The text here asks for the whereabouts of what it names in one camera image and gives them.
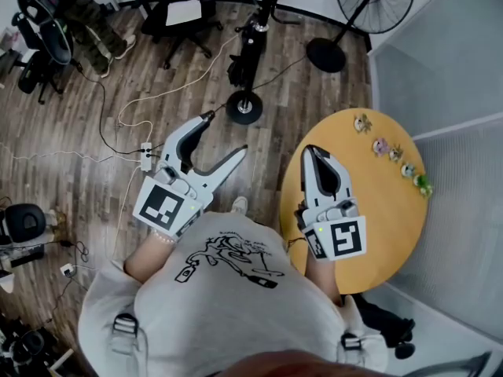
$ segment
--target small figurine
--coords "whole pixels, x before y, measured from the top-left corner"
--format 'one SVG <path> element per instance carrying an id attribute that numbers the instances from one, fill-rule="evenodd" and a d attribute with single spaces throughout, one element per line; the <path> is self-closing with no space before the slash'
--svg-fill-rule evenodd
<path id="1" fill-rule="evenodd" d="M 429 198 L 433 194 L 433 186 L 426 177 L 426 174 L 418 174 L 414 177 L 413 183 L 419 187 L 421 195 Z"/>
<path id="2" fill-rule="evenodd" d="M 411 163 L 405 163 L 402 166 L 401 172 L 404 178 L 411 179 L 414 177 L 414 173 L 416 173 L 416 167 Z"/>
<path id="3" fill-rule="evenodd" d="M 372 129 L 372 123 L 370 122 L 367 115 L 364 113 L 362 117 L 354 117 L 354 128 L 358 133 L 362 131 L 367 134 Z"/>
<path id="4" fill-rule="evenodd" d="M 374 141 L 372 148 L 377 156 L 382 156 L 390 151 L 390 146 L 384 138 L 377 138 Z"/>
<path id="5" fill-rule="evenodd" d="M 398 162 L 402 157 L 403 149 L 400 147 L 400 145 L 397 145 L 390 150 L 390 159 L 393 162 Z"/>

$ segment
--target round black base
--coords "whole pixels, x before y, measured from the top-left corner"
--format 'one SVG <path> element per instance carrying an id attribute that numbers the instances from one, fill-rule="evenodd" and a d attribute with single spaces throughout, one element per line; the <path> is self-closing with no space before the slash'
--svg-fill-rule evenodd
<path id="1" fill-rule="evenodd" d="M 252 124 L 263 111 L 262 99 L 253 92 L 237 91 L 227 100 L 227 115 L 236 123 Z"/>
<path id="2" fill-rule="evenodd" d="M 339 72 L 346 65 L 346 55 L 330 39 L 315 38 L 307 44 L 307 57 L 324 72 Z"/>

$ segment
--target black stand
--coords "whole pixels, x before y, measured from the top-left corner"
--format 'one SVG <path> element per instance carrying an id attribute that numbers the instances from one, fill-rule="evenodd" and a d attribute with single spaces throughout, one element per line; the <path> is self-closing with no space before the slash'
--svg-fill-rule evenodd
<path id="1" fill-rule="evenodd" d="M 263 112 L 262 99 L 253 92 L 253 84 L 260 55 L 266 45 L 269 30 L 267 22 L 276 4 L 277 0 L 262 0 L 259 12 L 243 28 L 237 28 L 237 31 L 243 31 L 243 48 L 240 56 L 231 56 L 234 62 L 228 72 L 231 83 L 243 86 L 244 90 L 229 97 L 226 110 L 227 115 L 239 124 L 256 122 Z"/>
<path id="2" fill-rule="evenodd" d="M 343 30 L 332 41 L 326 38 L 315 38 L 307 44 L 307 57 L 312 64 L 324 72 L 339 72 L 346 65 L 346 55 L 339 47 L 339 42 L 348 32 L 370 0 L 363 0 L 351 16 Z"/>

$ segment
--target yellow table top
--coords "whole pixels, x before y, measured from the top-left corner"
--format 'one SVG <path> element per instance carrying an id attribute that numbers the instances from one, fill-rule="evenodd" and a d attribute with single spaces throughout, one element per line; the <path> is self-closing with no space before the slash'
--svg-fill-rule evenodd
<path id="1" fill-rule="evenodd" d="M 367 133 L 357 133 L 355 116 L 363 113 L 373 124 Z M 389 155 L 377 157 L 373 142 L 383 137 L 404 151 L 399 163 Z M 365 215 L 367 252 L 336 263 L 341 294 L 367 291 L 395 274 L 410 256 L 423 228 L 428 200 L 400 172 L 402 162 L 412 163 L 418 173 L 424 164 L 412 138 L 387 115 L 371 109 L 347 109 L 327 117 L 305 136 L 293 154 L 281 188 L 281 231 L 285 241 L 302 237 L 294 211 L 304 199 L 300 190 L 300 155 L 306 145 L 330 152 L 351 176 L 360 215 Z M 306 270 L 307 243 L 294 243 L 289 254 L 296 268 Z"/>

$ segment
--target shoe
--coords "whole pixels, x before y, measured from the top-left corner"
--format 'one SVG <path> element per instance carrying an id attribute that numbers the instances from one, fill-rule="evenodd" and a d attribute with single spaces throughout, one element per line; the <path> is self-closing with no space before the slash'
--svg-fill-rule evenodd
<path id="1" fill-rule="evenodd" d="M 116 59 L 120 60 L 124 56 L 126 56 L 126 53 L 129 52 L 131 49 L 133 49 L 134 45 L 136 45 L 136 35 L 129 35 L 126 38 L 126 50 L 124 50 L 123 54 L 121 54 L 120 56 L 117 56 Z"/>
<path id="2" fill-rule="evenodd" d="M 248 212 L 248 200 L 246 197 L 239 196 L 233 202 L 233 208 L 230 212 L 235 212 L 237 214 L 246 215 Z"/>
<path id="3" fill-rule="evenodd" d="M 105 54 L 105 57 L 108 59 L 108 67 L 107 71 L 105 71 L 103 74 L 100 74 L 100 77 L 102 77 L 103 79 L 108 77 L 108 74 L 110 74 L 110 66 L 112 65 L 113 62 L 113 57 L 111 54 Z"/>

